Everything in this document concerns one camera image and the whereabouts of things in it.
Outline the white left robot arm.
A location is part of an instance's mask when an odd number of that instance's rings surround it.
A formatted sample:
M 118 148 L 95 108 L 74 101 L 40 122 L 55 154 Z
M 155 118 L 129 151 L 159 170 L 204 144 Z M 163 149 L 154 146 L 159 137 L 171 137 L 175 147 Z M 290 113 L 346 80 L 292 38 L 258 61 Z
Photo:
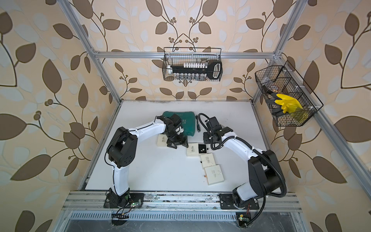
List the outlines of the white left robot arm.
M 129 165 L 135 158 L 137 145 L 160 134 L 167 137 L 168 148 L 177 149 L 178 146 L 188 148 L 182 120 L 176 114 L 170 117 L 157 116 L 153 122 L 136 128 L 120 127 L 116 130 L 106 150 L 111 162 L 109 165 L 113 167 L 113 185 L 107 193 L 110 202 L 115 201 L 119 206 L 125 206 L 129 198 Z

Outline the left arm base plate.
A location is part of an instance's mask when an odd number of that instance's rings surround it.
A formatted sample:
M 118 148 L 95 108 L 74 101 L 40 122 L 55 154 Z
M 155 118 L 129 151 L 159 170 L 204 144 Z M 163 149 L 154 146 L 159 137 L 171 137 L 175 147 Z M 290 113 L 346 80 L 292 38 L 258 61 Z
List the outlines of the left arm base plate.
M 118 196 L 111 188 L 106 192 L 104 208 L 136 208 L 141 207 L 144 201 L 143 193 L 130 193 L 126 191 Z

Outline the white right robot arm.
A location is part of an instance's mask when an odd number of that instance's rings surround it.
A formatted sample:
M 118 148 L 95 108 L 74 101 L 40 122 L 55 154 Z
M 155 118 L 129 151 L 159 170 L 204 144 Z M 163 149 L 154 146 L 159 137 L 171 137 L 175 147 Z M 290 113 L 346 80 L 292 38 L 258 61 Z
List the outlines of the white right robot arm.
M 237 154 L 248 168 L 248 181 L 232 191 L 234 204 L 241 207 L 251 199 L 266 196 L 283 198 L 288 190 L 281 166 L 272 150 L 258 149 L 231 128 L 222 126 L 216 117 L 198 114 L 199 123 L 205 129 L 205 134 L 212 150 L 227 148 Z

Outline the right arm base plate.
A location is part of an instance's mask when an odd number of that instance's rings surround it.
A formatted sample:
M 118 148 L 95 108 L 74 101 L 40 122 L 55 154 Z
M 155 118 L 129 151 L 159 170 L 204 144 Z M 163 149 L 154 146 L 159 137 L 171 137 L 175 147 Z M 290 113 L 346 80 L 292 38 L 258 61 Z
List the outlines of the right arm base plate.
M 218 195 L 218 197 L 220 201 L 220 208 L 223 210 L 258 210 L 260 208 L 259 202 L 254 198 L 244 201 L 234 193 L 221 193 Z

